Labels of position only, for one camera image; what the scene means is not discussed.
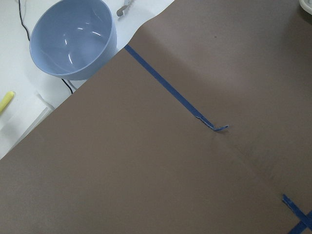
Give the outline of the blue bowl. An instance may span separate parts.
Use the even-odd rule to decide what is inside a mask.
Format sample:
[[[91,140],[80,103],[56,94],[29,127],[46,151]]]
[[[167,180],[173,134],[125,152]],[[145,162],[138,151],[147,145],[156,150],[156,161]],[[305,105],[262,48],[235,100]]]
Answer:
[[[87,80],[117,52],[113,15],[102,0],[61,0],[36,23],[30,55],[43,72]]]

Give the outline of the yellow stick object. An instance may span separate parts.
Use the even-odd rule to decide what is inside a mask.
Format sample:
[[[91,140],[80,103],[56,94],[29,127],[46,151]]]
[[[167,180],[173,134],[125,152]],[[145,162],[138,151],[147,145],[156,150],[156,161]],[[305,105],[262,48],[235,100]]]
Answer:
[[[0,101],[0,113],[2,113],[15,96],[14,91],[7,92]]]

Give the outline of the cream bear tray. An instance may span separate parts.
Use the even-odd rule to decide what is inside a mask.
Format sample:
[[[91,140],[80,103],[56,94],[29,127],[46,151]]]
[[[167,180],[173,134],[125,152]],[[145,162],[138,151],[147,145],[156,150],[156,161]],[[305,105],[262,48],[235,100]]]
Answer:
[[[300,6],[309,14],[312,13],[312,1],[311,0],[299,0]]]

